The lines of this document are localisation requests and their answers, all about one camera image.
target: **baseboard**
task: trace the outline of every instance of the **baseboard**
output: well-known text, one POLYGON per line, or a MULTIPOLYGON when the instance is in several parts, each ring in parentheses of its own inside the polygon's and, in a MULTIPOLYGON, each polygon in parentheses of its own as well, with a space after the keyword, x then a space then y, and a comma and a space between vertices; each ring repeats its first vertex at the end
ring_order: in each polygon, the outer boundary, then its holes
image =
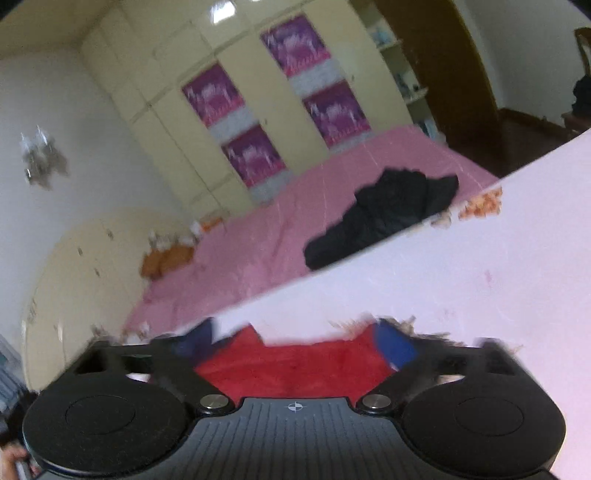
POLYGON ((568 141, 572 138, 571 132, 566 127, 557 125, 545 118, 538 118, 534 115, 512 110, 510 108, 501 108, 499 110, 499 116, 502 120, 513 120, 522 125, 528 125, 529 127, 535 128, 547 135, 557 137, 564 141, 568 141))

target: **circular black cover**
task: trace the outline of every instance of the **circular black cover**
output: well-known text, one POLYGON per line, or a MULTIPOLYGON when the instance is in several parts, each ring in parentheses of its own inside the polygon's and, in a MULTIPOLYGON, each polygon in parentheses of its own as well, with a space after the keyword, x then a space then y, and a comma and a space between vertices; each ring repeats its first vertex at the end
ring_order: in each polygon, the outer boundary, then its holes
POLYGON ((80 375, 56 383, 33 403, 22 425, 27 449, 49 470, 113 476, 166 455, 187 414, 172 393, 114 375, 80 375))
POLYGON ((406 406, 402 427, 432 463, 462 476, 495 479, 544 467, 566 429, 541 389, 510 376, 495 384, 464 379, 431 388, 406 406))

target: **pink and purple poster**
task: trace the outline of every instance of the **pink and purple poster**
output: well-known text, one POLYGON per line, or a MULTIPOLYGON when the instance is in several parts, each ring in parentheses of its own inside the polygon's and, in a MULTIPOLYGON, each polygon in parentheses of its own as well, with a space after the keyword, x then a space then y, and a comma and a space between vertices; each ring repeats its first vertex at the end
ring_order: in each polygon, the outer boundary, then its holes
POLYGON ((309 96, 304 105, 329 148, 371 130, 347 82, 309 96))
POLYGON ((299 15, 261 34, 261 40, 287 78, 330 58, 330 52, 305 15, 299 15))
POLYGON ((285 170, 283 160, 260 125, 223 145, 222 150, 249 188, 285 170))
POLYGON ((206 127, 244 105, 244 99, 219 63, 183 87, 183 93, 206 127))

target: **crosshair symbol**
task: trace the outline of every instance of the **crosshair symbol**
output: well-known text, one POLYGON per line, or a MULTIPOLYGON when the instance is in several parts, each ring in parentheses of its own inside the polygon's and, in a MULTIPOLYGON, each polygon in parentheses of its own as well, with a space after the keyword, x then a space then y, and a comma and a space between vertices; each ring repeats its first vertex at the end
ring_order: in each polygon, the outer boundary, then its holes
POLYGON ((296 412, 296 411, 300 411, 302 408, 305 408, 305 406, 303 406, 301 403, 299 402, 293 402, 290 403, 288 406, 286 406, 286 408, 289 408, 292 412, 296 412))

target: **dark floor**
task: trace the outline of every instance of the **dark floor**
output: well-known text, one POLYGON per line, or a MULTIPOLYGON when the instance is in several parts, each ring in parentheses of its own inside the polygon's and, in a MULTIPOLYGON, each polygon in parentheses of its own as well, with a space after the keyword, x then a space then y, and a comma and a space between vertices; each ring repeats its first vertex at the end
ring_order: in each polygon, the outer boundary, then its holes
POLYGON ((504 119, 500 141, 467 142, 454 150, 502 178, 564 143, 564 139, 535 127, 504 119))

